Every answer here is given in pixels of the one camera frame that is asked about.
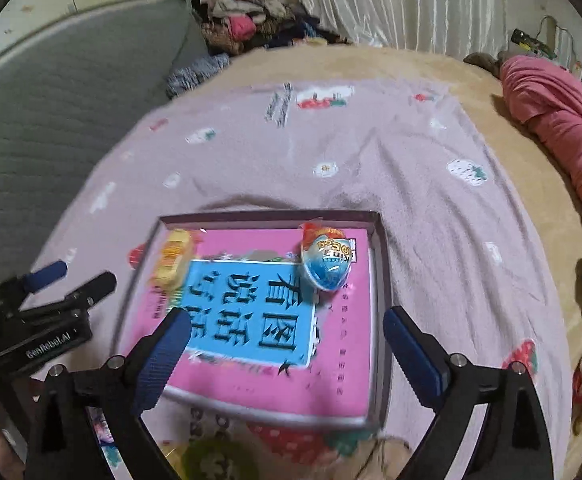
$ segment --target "gray mattress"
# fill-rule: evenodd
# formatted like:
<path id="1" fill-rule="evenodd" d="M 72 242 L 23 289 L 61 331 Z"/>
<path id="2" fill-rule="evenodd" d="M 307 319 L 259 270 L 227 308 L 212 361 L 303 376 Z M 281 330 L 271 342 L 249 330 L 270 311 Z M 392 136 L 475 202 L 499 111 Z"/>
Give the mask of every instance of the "gray mattress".
<path id="1" fill-rule="evenodd" d="M 0 280 L 26 272 L 94 165 L 207 54 L 188 4 L 62 28 L 0 67 Z"/>

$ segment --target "tray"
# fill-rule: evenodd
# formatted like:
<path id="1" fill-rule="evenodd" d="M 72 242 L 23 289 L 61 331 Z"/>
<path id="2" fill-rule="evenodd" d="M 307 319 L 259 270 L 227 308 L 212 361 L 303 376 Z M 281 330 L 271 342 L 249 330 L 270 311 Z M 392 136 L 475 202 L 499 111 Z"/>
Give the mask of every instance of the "tray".
<path id="1" fill-rule="evenodd" d="M 351 274 L 333 296 L 314 294 L 300 273 L 299 225 L 314 218 L 354 240 Z M 175 228 L 204 234 L 183 286 L 166 294 L 149 279 Z M 391 374 L 381 327 L 391 306 L 389 278 L 376 212 L 162 217 L 142 249 L 112 353 L 127 354 L 171 308 L 185 308 L 194 331 L 165 396 L 257 424 L 377 430 Z"/>

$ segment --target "pink bedsheet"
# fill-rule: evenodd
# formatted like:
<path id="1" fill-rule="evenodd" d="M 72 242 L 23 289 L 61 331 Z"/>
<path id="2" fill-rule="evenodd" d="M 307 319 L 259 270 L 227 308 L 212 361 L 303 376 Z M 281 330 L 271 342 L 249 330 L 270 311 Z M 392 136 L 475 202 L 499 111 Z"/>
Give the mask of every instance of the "pink bedsheet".
<path id="1" fill-rule="evenodd" d="M 504 100 L 568 171 L 582 199 L 582 83 L 546 59 L 516 56 L 501 70 Z"/>
<path id="2" fill-rule="evenodd" d="M 316 95 L 321 104 L 338 103 L 311 107 Z M 35 266 L 70 260 L 66 278 L 32 296 L 31 304 L 61 298 L 100 269 L 118 279 L 117 291 L 90 312 L 94 338 L 56 362 L 94 368 L 113 353 L 134 275 L 129 253 L 158 216 L 264 208 L 380 212 L 396 304 L 474 364 L 501 367 L 511 356 L 528 362 L 560 476 L 572 370 L 542 243 L 482 135 L 458 100 L 434 82 L 253 86 L 187 96 L 142 119 L 94 169 Z M 473 413 L 448 480 L 463 477 L 484 413 L 485 406 Z M 433 418 L 394 360 L 384 434 L 414 449 Z M 143 420 L 158 441 L 188 442 L 197 424 L 190 408 L 166 398 Z M 211 422 L 205 436 L 218 431 Z M 236 441 L 246 435 L 245 446 L 263 455 L 243 422 L 235 420 L 228 431 Z M 261 467 L 263 479 L 306 478 L 293 474 L 290 461 L 268 455 L 261 460 L 274 466 Z"/>

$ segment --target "yellow snack package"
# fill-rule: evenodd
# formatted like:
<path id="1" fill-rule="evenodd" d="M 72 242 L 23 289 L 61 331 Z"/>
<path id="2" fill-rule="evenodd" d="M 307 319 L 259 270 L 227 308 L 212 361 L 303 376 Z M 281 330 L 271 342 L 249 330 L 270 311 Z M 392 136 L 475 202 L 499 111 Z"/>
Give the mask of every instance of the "yellow snack package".
<path id="1" fill-rule="evenodd" d="M 196 250 L 194 236 L 184 229 L 171 231 L 151 276 L 154 285 L 172 291 L 182 284 Z"/>
<path id="2" fill-rule="evenodd" d="M 173 467 L 181 480 L 187 480 L 187 475 L 184 472 L 184 466 L 182 465 L 182 456 L 188 447 L 188 444 L 174 444 L 171 442 L 163 442 L 160 445 L 162 454 L 167 459 L 167 462 L 171 464 L 171 467 Z"/>

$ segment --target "pile of clothes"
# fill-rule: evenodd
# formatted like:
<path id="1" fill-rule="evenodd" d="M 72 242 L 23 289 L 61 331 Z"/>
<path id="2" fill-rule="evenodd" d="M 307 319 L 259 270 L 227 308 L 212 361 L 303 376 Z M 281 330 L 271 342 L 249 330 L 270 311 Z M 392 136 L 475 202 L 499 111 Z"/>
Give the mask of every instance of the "pile of clothes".
<path id="1" fill-rule="evenodd" d="M 302 4 L 280 0 L 191 0 L 211 54 L 240 56 L 254 48 L 353 44 L 320 27 Z"/>

